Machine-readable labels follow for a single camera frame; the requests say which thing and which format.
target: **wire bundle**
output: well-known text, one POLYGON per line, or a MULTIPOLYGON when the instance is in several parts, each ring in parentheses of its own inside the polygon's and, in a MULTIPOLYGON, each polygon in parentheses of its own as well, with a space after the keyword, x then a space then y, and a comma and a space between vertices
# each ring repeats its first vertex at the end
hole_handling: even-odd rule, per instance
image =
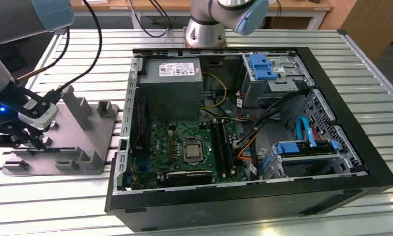
POLYGON ((245 140, 249 139, 248 143, 245 144, 242 150, 238 153, 237 158, 242 159, 244 157, 241 156, 244 153, 244 150, 250 146, 253 141, 256 140, 256 137, 258 135, 260 128, 264 126, 264 121, 269 119, 274 114, 277 114, 285 105, 286 101, 302 94, 306 94, 310 91, 309 88, 300 90, 298 92, 292 92, 288 93, 281 99, 278 99, 262 112, 257 120, 254 121, 252 131, 236 142, 236 144, 242 143, 245 140))

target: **gray fixture plate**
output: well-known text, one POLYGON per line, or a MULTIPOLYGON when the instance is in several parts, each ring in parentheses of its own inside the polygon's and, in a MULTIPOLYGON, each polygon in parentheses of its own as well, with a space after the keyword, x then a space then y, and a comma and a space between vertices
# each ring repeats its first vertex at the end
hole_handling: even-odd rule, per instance
POLYGON ((98 175, 102 172, 118 106, 110 105, 113 116, 100 117, 98 105, 89 105, 89 130, 82 130, 65 104, 57 104, 56 126, 45 132, 45 139, 52 140, 49 148, 72 147, 60 153, 36 153, 13 150, 12 157, 4 164, 6 175, 98 175))

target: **wooden desk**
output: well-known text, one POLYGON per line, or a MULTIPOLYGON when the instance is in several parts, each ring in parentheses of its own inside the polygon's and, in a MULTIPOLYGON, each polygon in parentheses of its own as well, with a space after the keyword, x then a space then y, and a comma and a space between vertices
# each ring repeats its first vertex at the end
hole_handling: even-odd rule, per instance
MULTIPOLYGON (((190 0, 157 0, 162 9, 169 16, 189 16, 190 0)), ((281 17, 312 17, 308 30, 317 30, 332 5, 326 0, 321 0, 320 4, 310 3, 308 0, 280 0, 281 17)), ((72 0, 76 15, 88 15, 86 7, 81 4, 81 0, 72 0)), ((158 16, 158 12, 152 6, 149 0, 133 0, 133 6, 138 17, 158 16)), ((134 17, 132 16, 128 1, 110 0, 106 4, 92 5, 97 15, 101 16, 130 16, 134 29, 140 29, 134 17)), ((274 17, 277 13, 277 3, 269 6, 268 17, 274 17)))

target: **table leg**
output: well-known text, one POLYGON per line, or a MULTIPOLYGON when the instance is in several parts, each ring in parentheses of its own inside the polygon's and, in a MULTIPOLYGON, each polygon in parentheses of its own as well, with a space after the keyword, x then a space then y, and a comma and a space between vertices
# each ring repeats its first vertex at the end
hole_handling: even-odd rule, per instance
POLYGON ((140 22, 137 21, 133 13, 130 12, 129 14, 130 14, 130 20, 132 20, 133 29, 140 30, 141 29, 140 22, 141 22, 141 17, 142 17, 142 11, 136 11, 140 22))
POLYGON ((314 13, 314 16, 310 19, 306 30, 317 30, 318 29, 322 19, 325 18, 325 15, 326 15, 326 11, 318 11, 314 13))

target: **slotted table surface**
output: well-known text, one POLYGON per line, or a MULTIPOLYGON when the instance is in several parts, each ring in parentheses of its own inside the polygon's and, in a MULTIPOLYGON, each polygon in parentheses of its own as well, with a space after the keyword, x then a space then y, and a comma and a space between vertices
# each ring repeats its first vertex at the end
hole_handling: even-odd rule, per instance
MULTIPOLYGON (((148 38, 140 30, 105 30, 101 58, 76 83, 89 103, 110 100, 124 107, 133 48, 184 47, 181 30, 148 38)), ((393 172, 393 87, 346 35, 334 31, 262 30, 246 37, 226 32, 229 47, 309 47, 393 172)), ((46 92, 89 67, 97 50, 94 30, 72 30, 69 51, 57 66, 30 79, 28 88, 46 92)), ((38 67, 60 55, 65 36, 54 35, 38 67)), ((120 132, 116 125, 108 163, 120 132)), ((132 233, 104 213, 109 165, 98 176, 12 176, 1 172, 8 158, 0 148, 0 235, 109 236, 132 233)), ((366 235, 393 234, 393 188, 364 197, 326 215, 152 232, 154 235, 366 235)))

